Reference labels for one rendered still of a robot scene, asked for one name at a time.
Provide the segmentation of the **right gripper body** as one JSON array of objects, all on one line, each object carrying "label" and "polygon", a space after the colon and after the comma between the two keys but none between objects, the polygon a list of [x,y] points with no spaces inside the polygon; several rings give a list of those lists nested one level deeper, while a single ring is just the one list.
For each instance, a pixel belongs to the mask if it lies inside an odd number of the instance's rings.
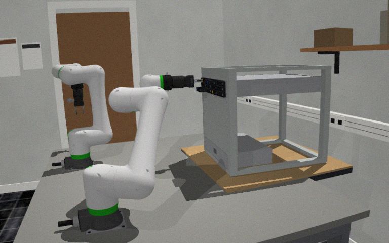
[{"label": "right gripper body", "polygon": [[188,75],[188,76],[171,76],[168,75],[166,72],[166,75],[163,75],[163,83],[164,83],[164,90],[172,90],[172,88],[184,88],[194,87],[194,76]]}]

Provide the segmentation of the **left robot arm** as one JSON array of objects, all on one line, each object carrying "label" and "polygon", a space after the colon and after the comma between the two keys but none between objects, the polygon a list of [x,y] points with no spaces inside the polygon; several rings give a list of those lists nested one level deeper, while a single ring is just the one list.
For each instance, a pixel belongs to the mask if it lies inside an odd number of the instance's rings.
[{"label": "left robot arm", "polygon": [[[63,66],[61,68],[61,66]],[[52,166],[65,169],[84,169],[93,165],[90,147],[106,144],[113,136],[105,98],[105,72],[99,65],[81,66],[80,64],[55,65],[52,75],[67,85],[86,83],[89,87],[93,125],[76,128],[68,132],[70,157]]]}]

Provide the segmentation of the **grey metal rack frame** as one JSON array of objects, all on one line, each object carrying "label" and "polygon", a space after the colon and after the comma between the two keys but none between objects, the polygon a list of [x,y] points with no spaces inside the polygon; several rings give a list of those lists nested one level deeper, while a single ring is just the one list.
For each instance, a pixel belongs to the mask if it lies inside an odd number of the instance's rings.
[{"label": "grey metal rack frame", "polygon": [[[315,69],[321,69],[321,76],[299,77],[287,74],[287,70]],[[279,71],[279,74],[274,74],[279,78],[262,75],[237,76],[237,72],[255,71]],[[225,81],[225,98],[202,92],[204,150],[231,177],[327,162],[331,65],[201,67],[201,73],[203,78]],[[318,154],[286,140],[287,94],[310,92],[321,92]],[[237,139],[237,97],[277,94],[279,94],[279,138],[258,141],[245,133],[238,133]],[[270,164],[273,149],[267,145],[276,143],[285,144],[311,158]]]}]

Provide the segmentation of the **flat tan wooden board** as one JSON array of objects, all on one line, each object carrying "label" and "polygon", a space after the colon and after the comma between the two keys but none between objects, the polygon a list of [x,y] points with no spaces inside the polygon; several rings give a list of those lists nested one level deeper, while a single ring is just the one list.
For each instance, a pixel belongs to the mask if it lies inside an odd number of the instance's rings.
[{"label": "flat tan wooden board", "polygon": [[[281,143],[268,144],[273,149],[272,163],[311,158]],[[352,168],[353,165],[328,156],[326,163],[272,170],[231,177],[208,153],[204,146],[181,148],[209,177],[227,193],[278,184],[329,172]]]}]

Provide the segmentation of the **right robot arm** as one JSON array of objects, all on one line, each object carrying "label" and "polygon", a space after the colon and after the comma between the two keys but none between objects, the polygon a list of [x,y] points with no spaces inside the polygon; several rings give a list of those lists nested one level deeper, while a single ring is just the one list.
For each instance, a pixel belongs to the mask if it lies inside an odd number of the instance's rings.
[{"label": "right robot arm", "polygon": [[118,87],[109,95],[111,108],[120,113],[140,112],[135,141],[125,166],[96,164],[83,171],[87,209],[59,221],[58,227],[74,225],[81,232],[105,231],[119,226],[120,199],[144,199],[155,185],[155,160],[163,117],[169,102],[162,75],[145,75],[139,88]]}]

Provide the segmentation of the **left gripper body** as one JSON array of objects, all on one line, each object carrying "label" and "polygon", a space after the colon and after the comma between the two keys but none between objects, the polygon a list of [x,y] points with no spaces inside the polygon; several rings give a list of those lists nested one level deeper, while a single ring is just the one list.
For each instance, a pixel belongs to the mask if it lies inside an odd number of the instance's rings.
[{"label": "left gripper body", "polygon": [[74,106],[84,106],[84,101],[83,101],[83,87],[84,84],[75,84],[75,85],[70,85],[70,87],[73,89],[73,98],[74,98]]}]

